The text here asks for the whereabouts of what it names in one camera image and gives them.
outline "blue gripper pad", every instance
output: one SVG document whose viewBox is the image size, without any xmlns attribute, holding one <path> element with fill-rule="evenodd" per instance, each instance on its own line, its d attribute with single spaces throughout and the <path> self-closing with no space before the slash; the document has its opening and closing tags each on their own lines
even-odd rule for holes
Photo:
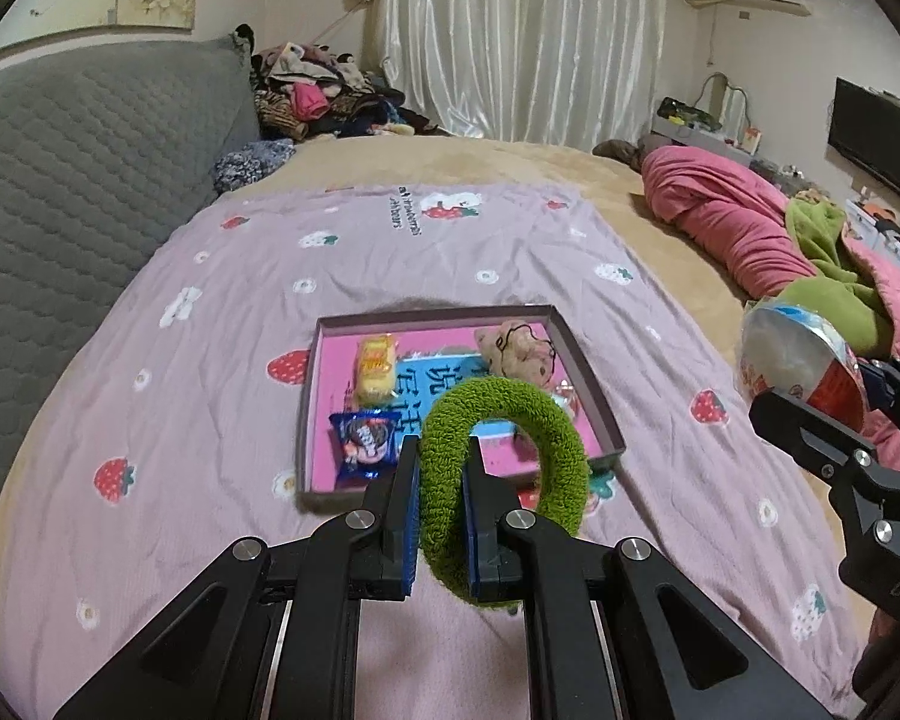
<svg viewBox="0 0 900 720">
<path fill-rule="evenodd" d="M 463 469 L 463 519 L 466 521 L 466 568 L 470 582 L 470 595 L 477 597 L 477 530 L 474 525 L 473 502 L 470 497 L 470 480 Z"/>
<path fill-rule="evenodd" d="M 410 595 L 416 579 L 416 551 L 420 546 L 420 466 L 413 467 L 413 485 L 407 501 L 406 526 L 403 530 L 403 591 Z"/>
</svg>

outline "gray quilted pillow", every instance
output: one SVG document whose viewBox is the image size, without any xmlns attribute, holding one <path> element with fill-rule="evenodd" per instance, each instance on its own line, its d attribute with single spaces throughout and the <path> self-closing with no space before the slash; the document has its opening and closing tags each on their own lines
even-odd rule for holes
<svg viewBox="0 0 900 720">
<path fill-rule="evenodd" d="M 0 71 L 0 490 L 64 367 L 259 137 L 227 37 L 87 47 Z"/>
</svg>

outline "teddy bear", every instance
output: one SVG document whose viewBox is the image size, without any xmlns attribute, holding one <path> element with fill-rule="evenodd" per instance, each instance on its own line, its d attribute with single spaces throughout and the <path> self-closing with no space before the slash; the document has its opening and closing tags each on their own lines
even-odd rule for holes
<svg viewBox="0 0 900 720">
<path fill-rule="evenodd" d="M 494 376 L 520 379 L 546 389 L 554 376 L 557 352 L 547 338 L 538 338 L 520 319 L 510 319 L 497 328 L 474 331 L 477 348 Z"/>
</svg>

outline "pink blanket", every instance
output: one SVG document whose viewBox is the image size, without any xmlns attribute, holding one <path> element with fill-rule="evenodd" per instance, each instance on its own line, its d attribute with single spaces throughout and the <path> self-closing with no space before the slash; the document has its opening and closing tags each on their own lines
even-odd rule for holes
<svg viewBox="0 0 900 720">
<path fill-rule="evenodd" d="M 784 227 L 789 200 L 751 170 L 701 148 L 665 146 L 644 161 L 643 181 L 650 210 L 724 264 L 752 298 L 818 275 Z M 844 244 L 876 283 L 893 319 L 893 355 L 900 357 L 900 271 L 846 234 Z M 883 413 L 868 415 L 864 436 L 877 446 L 882 466 L 900 470 L 900 430 Z"/>
<path fill-rule="evenodd" d="M 650 210 L 730 271 L 751 298 L 817 272 L 783 226 L 787 199 L 756 173 L 691 146 L 663 146 L 643 164 Z"/>
</svg>

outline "wall-mounted tv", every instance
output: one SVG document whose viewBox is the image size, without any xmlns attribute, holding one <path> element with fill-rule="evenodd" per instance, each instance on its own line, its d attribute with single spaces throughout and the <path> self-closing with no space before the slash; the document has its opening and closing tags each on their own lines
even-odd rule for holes
<svg viewBox="0 0 900 720">
<path fill-rule="evenodd" d="M 900 195 L 900 107 L 837 79 L 829 143 Z"/>
</svg>

